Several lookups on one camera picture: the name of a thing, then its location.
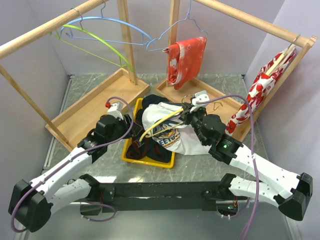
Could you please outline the yellow hanger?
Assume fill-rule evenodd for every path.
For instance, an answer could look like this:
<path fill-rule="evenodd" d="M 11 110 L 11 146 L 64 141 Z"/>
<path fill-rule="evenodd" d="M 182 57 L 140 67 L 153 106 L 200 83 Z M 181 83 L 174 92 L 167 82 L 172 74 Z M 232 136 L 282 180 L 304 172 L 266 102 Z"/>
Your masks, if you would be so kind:
<path fill-rule="evenodd" d="M 207 101 L 206 104 L 216 102 L 218 100 L 223 99 L 224 97 L 225 96 L 220 96 L 220 97 L 211 99 L 211 100 Z M 148 129 L 146 129 L 145 132 L 139 138 L 139 141 L 141 142 L 143 140 L 143 138 L 145 138 L 146 136 L 148 136 L 148 138 L 151 138 L 152 135 L 150 135 L 149 132 L 151 132 L 154 128 L 156 128 L 158 125 L 162 124 L 163 122 L 165 122 L 168 119 L 178 117 L 179 114 L 180 114 L 180 116 L 182 116 L 184 114 L 185 110 L 189 110 L 192 107 L 191 102 L 188 103 L 188 102 L 183 102 L 182 101 L 181 104 L 182 104 L 182 106 L 181 106 L 180 109 L 178 109 L 178 110 L 172 112 L 171 114 L 163 117 L 162 119 L 156 121 L 153 125 L 151 125 Z"/>

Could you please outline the white graphic tank top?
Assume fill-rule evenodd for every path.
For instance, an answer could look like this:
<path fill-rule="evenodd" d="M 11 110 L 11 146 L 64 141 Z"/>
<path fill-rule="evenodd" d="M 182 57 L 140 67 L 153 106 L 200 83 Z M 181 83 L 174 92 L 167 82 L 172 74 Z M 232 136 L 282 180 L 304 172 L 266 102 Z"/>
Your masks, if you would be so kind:
<path fill-rule="evenodd" d="M 142 114 L 142 125 L 145 130 L 152 126 L 158 120 L 180 109 L 180 103 L 160 102 L 158 104 L 150 104 Z M 157 127 L 155 127 L 149 135 L 152 137 L 144 137 L 142 140 L 151 138 L 166 150 L 187 155 L 207 155 L 209 146 L 202 145 L 191 125 L 183 124 L 178 117 L 172 117 Z"/>

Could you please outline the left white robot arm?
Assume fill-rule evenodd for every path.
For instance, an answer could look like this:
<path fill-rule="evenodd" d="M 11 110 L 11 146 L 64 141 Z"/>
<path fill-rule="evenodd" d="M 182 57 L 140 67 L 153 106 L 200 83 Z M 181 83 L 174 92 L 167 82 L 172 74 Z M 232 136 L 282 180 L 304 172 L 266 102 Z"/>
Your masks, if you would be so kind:
<path fill-rule="evenodd" d="M 135 137 L 142 129 L 128 114 L 101 116 L 96 127 L 57 165 L 29 182 L 22 179 L 14 185 L 8 207 L 11 229 L 19 232 L 15 227 L 18 221 L 24 226 L 23 231 L 36 232 L 51 215 L 77 200 L 99 204 L 101 184 L 89 174 L 80 176 L 70 185 L 64 184 L 104 155 L 108 145 Z"/>

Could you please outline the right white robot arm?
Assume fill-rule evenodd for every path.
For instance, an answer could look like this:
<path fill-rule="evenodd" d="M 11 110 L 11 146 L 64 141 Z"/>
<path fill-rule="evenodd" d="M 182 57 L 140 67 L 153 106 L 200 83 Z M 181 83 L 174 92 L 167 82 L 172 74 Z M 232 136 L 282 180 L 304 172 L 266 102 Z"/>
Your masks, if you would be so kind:
<path fill-rule="evenodd" d="M 225 134 L 226 125 L 221 118 L 207 114 L 204 107 L 185 103 L 182 119 L 193 128 L 200 143 L 209 147 L 208 153 L 214 159 L 258 177 L 258 181 L 251 181 L 227 173 L 219 183 L 222 198 L 258 198 L 290 219 L 304 219 L 313 195 L 313 178 L 309 174 L 288 171 L 252 153 L 242 142 Z"/>

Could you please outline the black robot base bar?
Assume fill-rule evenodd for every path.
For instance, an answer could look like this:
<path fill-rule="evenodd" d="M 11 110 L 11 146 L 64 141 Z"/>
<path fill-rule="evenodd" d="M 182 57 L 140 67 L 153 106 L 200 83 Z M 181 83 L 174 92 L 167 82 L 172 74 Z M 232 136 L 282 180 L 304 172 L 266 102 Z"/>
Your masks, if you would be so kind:
<path fill-rule="evenodd" d="M 77 202 L 103 203 L 117 211 L 193 210 L 215 211 L 218 201 L 236 197 L 218 181 L 101 183 Z"/>

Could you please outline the blue plastic hanger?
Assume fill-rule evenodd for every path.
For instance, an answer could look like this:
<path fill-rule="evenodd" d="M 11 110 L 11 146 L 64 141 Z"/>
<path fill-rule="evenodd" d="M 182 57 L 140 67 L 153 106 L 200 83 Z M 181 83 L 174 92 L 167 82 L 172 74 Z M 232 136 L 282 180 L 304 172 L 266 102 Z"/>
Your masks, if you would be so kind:
<path fill-rule="evenodd" d="M 84 21 L 103 21 L 103 22 L 111 22 L 114 24 L 119 24 L 121 27 L 128 27 L 129 30 L 135 30 L 141 35 L 141 42 L 131 42 L 131 41 L 116 41 L 116 40 L 105 40 L 106 42 L 110 43 L 117 43 L 117 44 L 129 44 L 129 45 L 135 45 L 135 46 L 147 46 L 153 39 L 152 37 L 142 30 L 141 28 L 129 23 L 128 21 L 123 21 L 117 18 L 110 18 L 110 17 L 105 17 L 103 14 L 103 9 L 100 10 L 100 15 L 99 16 L 80 16 L 79 18 L 76 18 L 74 20 L 71 20 L 67 22 L 65 25 L 63 25 L 60 30 L 59 30 L 59 36 L 61 37 L 63 33 L 65 32 L 66 29 L 68 29 L 68 32 L 65 33 L 65 35 L 71 39 L 80 39 L 80 40 L 89 40 L 89 41 L 94 41 L 95 39 L 89 38 L 89 37 L 79 37 L 74 35 L 72 32 L 74 27 L 74 24 L 79 24 L 80 30 L 84 30 L 82 23 Z"/>

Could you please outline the wooden hanger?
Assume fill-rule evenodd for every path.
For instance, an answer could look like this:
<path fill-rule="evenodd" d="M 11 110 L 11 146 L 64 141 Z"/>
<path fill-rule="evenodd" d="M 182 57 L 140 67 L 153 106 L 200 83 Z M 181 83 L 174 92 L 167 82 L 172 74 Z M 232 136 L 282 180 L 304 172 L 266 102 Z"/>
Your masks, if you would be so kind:
<path fill-rule="evenodd" d="M 285 52 L 283 52 L 278 59 L 273 63 L 273 65 L 265 73 L 267 76 L 270 76 L 272 72 L 278 67 L 281 61 L 294 49 L 294 46 L 290 46 Z"/>

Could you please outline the right wooden clothes rack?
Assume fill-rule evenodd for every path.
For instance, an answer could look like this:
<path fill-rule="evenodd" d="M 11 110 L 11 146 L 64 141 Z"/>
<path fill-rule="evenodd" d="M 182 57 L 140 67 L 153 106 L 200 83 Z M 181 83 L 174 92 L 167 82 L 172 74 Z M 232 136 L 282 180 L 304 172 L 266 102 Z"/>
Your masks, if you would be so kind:
<path fill-rule="evenodd" d="M 262 112 L 263 108 L 267 105 L 267 103 L 274 96 L 274 94 L 279 90 L 280 86 L 285 82 L 287 77 L 296 68 L 296 66 L 303 59 L 303 57 L 306 55 L 309 49 L 312 48 L 312 46 L 317 41 L 318 37 L 312 36 L 310 38 L 306 38 L 305 36 L 302 36 L 302 35 L 298 37 L 297 33 L 294 33 L 292 31 L 289 31 L 287 29 L 274 25 L 270 22 L 264 21 L 260 18 L 252 16 L 246 12 L 233 8 L 217 0 L 195 0 L 195 2 L 202 4 L 213 10 L 216 10 L 231 18 L 239 20 L 254 28 L 262 30 L 270 35 L 273 35 L 282 40 L 285 40 L 289 43 L 294 43 L 296 46 L 299 46 L 302 48 L 300 52 L 297 54 L 297 56 L 295 57 L 295 59 L 292 61 L 292 63 L 283 72 L 282 76 L 278 80 L 278 83 L 276 83 L 275 87 L 270 91 L 270 94 L 266 96 L 265 100 L 257 108 L 256 112 L 253 115 L 253 120 L 256 121 L 260 113 Z M 174 21 L 178 20 L 179 9 L 180 9 L 180 0 L 172 0 L 171 6 L 170 6 L 170 23 L 169 23 L 170 25 L 173 24 Z M 173 30 L 171 29 L 169 30 L 169 37 L 168 37 L 169 44 L 174 43 L 174 41 L 177 39 L 177 29 L 178 29 L 177 26 L 173 26 Z M 193 78 L 192 80 L 187 82 L 181 89 L 177 91 L 174 90 L 172 86 L 168 85 L 168 83 L 166 82 L 166 79 L 160 82 L 154 89 L 155 92 L 168 98 L 173 102 L 180 101 L 187 94 L 193 94 L 194 92 L 199 92 L 202 90 L 207 91 L 210 99 L 225 96 L 225 94 L 222 93 L 221 91 L 215 89 L 214 87 L 196 78 Z M 217 106 L 217 108 L 215 107 L 215 105 L 208 106 L 207 111 L 210 112 L 216 109 L 214 114 L 219 115 L 221 117 L 221 120 L 224 120 L 224 121 L 228 120 L 229 117 L 235 114 L 236 111 L 239 109 L 239 107 L 242 105 L 242 103 L 234 100 L 231 97 L 219 100 L 219 103 L 220 102 L 222 103 L 222 106 Z M 250 127 L 250 120 L 248 119 L 244 121 L 243 125 L 236 128 L 233 134 L 233 137 L 239 141 L 243 141 L 251 128 L 252 127 Z"/>

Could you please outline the wooden clothes rack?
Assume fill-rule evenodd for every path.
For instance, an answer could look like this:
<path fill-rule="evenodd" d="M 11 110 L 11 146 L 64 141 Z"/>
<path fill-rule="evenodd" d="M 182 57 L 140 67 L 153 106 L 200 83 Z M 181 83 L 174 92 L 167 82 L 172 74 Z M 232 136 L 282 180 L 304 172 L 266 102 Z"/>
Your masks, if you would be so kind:
<path fill-rule="evenodd" d="M 22 47 L 40 39 L 65 25 L 69 21 L 91 11 L 103 4 L 102 0 L 88 0 L 60 16 L 24 33 L 23 35 L 1 45 L 0 57 L 5 58 Z M 4 67 L 0 68 L 1 75 L 9 84 L 30 104 L 30 106 L 46 122 L 46 129 L 68 150 L 71 151 L 85 134 L 92 129 L 98 118 L 106 114 L 104 102 L 116 96 L 124 99 L 132 106 L 138 98 L 143 97 L 150 89 L 149 84 L 137 78 L 133 47 L 131 46 L 131 31 L 128 26 L 121 27 L 124 40 L 125 56 L 128 69 L 119 68 L 111 76 L 84 95 L 80 100 L 50 120 L 40 107 L 18 85 Z"/>
<path fill-rule="evenodd" d="M 273 35 L 282 40 L 285 40 L 289 43 L 294 43 L 296 46 L 299 46 L 302 48 L 300 52 L 297 54 L 297 56 L 295 57 L 295 59 L 292 61 L 292 63 L 283 72 L 282 76 L 278 80 L 278 83 L 276 83 L 275 87 L 270 91 L 270 94 L 266 96 L 265 100 L 257 108 L 256 112 L 253 115 L 253 120 L 256 121 L 260 113 L 262 112 L 263 108 L 267 105 L 267 103 L 274 96 L 274 94 L 279 90 L 280 86 L 285 82 L 287 77 L 296 68 L 296 66 L 303 59 L 303 57 L 306 55 L 309 49 L 312 48 L 312 46 L 317 41 L 318 37 L 312 36 L 310 38 L 306 38 L 305 36 L 302 36 L 302 35 L 298 37 L 297 33 L 294 33 L 292 31 L 289 31 L 287 29 L 274 25 L 270 22 L 264 21 L 260 18 L 252 16 L 246 12 L 233 8 L 217 0 L 195 0 L 195 2 L 202 4 L 213 10 L 216 10 L 231 18 L 239 20 L 254 28 L 262 30 L 270 35 Z M 171 6 L 170 6 L 170 23 L 169 23 L 170 25 L 173 24 L 174 21 L 178 20 L 179 9 L 180 9 L 180 0 L 172 0 Z M 177 39 L 177 29 L 178 29 L 177 26 L 173 26 L 173 30 L 171 29 L 169 30 L 169 37 L 168 37 L 169 44 L 174 43 L 174 41 Z M 166 82 L 166 79 L 160 82 L 154 89 L 155 92 L 168 98 L 173 102 L 180 101 L 187 94 L 193 94 L 194 92 L 199 92 L 202 90 L 207 91 L 210 99 L 225 96 L 225 94 L 222 93 L 221 91 L 215 89 L 214 87 L 196 78 L 193 78 L 192 80 L 187 82 L 181 89 L 177 91 L 174 90 L 172 86 L 168 85 L 168 83 Z M 222 106 L 217 106 L 217 108 L 215 107 L 215 105 L 208 106 L 207 111 L 210 112 L 216 109 L 214 114 L 219 115 L 221 117 L 221 120 L 224 120 L 224 121 L 228 120 L 229 117 L 235 114 L 236 111 L 239 109 L 239 107 L 242 105 L 242 103 L 234 100 L 231 97 L 219 100 L 219 103 L 220 102 L 222 103 Z M 243 125 L 236 128 L 233 134 L 233 137 L 239 141 L 243 141 L 251 128 L 252 127 L 250 127 L 250 120 L 248 119 L 244 121 Z"/>

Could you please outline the left wooden clothes rack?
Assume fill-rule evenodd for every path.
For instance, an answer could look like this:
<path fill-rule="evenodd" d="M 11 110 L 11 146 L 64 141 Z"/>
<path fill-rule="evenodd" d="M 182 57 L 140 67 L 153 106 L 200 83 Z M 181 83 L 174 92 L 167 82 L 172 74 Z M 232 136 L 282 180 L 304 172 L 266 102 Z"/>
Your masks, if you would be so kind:
<path fill-rule="evenodd" d="M 65 25 L 69 21 L 91 11 L 103 4 L 102 0 L 88 0 L 60 16 L 24 33 L 23 35 L 1 45 L 0 57 L 5 58 L 22 47 L 40 39 Z M 1 75 L 9 84 L 30 104 L 30 106 L 46 122 L 46 129 L 68 150 L 71 151 L 85 134 L 92 129 L 98 118 L 106 114 L 104 102 L 116 96 L 124 99 L 132 106 L 138 98 L 143 97 L 150 89 L 149 84 L 137 78 L 133 47 L 131 46 L 131 31 L 128 26 L 121 27 L 124 40 L 125 56 L 128 69 L 119 68 L 111 76 L 84 95 L 80 100 L 50 120 L 40 107 L 18 85 L 4 67 L 0 68 Z"/>

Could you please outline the orange tie-dye garment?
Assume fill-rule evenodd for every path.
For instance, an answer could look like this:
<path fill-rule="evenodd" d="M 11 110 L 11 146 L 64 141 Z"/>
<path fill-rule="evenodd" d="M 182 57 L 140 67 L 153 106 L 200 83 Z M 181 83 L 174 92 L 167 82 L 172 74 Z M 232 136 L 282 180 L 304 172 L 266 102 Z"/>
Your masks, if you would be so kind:
<path fill-rule="evenodd" d="M 200 36 L 178 41 L 162 50 L 168 55 L 166 81 L 175 90 L 199 74 L 206 44 L 207 38 Z"/>

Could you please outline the red floral white garment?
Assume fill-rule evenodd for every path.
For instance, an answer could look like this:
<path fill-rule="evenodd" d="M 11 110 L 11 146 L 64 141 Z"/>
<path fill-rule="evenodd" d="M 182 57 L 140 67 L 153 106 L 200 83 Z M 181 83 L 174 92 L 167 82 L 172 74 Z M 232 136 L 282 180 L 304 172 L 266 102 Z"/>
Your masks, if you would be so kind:
<path fill-rule="evenodd" d="M 252 112 L 254 113 L 257 108 L 262 104 L 275 84 L 278 82 L 286 68 L 291 64 L 297 53 L 297 47 L 292 46 L 294 49 L 281 61 L 277 68 L 270 76 L 265 73 L 274 64 L 278 57 L 284 53 L 289 47 L 274 56 L 266 65 L 261 67 L 258 75 L 253 81 L 251 88 L 248 92 L 246 100 L 248 101 Z M 244 103 L 239 110 L 233 114 L 226 123 L 225 133 L 232 136 L 236 128 L 242 125 L 250 117 L 249 107 Z"/>

